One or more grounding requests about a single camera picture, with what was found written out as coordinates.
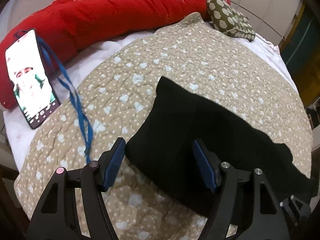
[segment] pink button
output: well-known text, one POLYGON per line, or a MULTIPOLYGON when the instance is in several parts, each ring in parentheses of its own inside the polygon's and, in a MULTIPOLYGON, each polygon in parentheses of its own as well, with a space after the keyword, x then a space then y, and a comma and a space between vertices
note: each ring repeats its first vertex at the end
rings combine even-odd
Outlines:
POLYGON ((58 174, 61 174, 61 173, 64 172, 64 168, 62 168, 62 167, 57 168, 56 172, 57 172, 58 174))

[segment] white bedsheet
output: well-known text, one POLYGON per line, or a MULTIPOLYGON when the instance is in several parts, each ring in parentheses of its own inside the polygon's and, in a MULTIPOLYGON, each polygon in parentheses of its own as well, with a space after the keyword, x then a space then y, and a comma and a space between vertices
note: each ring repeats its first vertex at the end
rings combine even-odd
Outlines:
MULTIPOLYGON (((115 52, 122 49, 132 41, 152 35, 154 31, 144 31, 132 33, 118 37, 113 41, 97 42, 81 51, 74 59, 66 64, 67 72, 75 87, 78 87, 82 80, 102 61, 110 57, 115 52)), ((297 91, 297 88, 291 79, 291 76, 280 56, 278 46, 273 46, 271 42, 266 41, 260 35, 256 35, 254 41, 249 42, 246 39, 234 38, 239 43, 244 44, 262 59, 264 59, 272 68, 279 72, 290 85, 297 91)), ((63 88, 55 78, 52 81, 55 92, 61 102, 68 97, 68 91, 63 88)), ((3 113, 7 136, 11 145, 13 157, 17 168, 21 171, 24 159, 27 155, 29 145, 36 133, 27 124, 22 112, 18 107, 11 111, 3 113)))

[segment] red floral pillow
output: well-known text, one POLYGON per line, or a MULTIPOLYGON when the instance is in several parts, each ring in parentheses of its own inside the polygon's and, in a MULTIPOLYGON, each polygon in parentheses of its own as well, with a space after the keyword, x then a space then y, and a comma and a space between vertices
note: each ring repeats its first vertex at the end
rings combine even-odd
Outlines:
POLYGON ((170 25, 193 12, 210 19, 206 0, 56 0, 23 20, 0 43, 0 104, 6 109, 16 104, 4 53, 17 31, 34 28, 67 62, 94 42, 170 25))

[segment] black device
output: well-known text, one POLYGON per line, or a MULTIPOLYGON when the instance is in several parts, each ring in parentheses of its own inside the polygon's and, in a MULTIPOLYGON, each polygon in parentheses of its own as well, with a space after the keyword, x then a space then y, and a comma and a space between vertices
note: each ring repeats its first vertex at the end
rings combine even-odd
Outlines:
POLYGON ((9 78, 18 105, 32 129, 60 105, 44 71, 36 31, 31 29, 5 52, 9 78))
MULTIPOLYGON (((113 185, 124 149, 124 139, 118 138, 111 150, 104 152, 98 161, 78 170, 58 168, 35 208, 27 239, 90 239, 81 234, 78 221, 75 188, 81 188, 91 239, 118 240, 101 192, 113 185)), ((194 141, 193 152, 206 186, 219 194, 199 240, 226 239, 233 213, 240 214, 241 222, 236 234, 227 239, 290 239, 281 206, 261 169, 251 172, 237 170, 230 163, 221 162, 201 140, 194 141), (237 211, 236 201, 242 203, 237 211)))

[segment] green patterned pillow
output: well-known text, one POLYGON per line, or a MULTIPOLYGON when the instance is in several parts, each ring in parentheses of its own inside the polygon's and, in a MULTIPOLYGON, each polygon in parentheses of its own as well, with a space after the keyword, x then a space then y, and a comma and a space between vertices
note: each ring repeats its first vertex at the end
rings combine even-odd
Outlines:
POLYGON ((231 8, 225 0, 207 0, 207 9, 217 31, 230 37, 254 40, 256 33, 248 23, 247 17, 231 8))

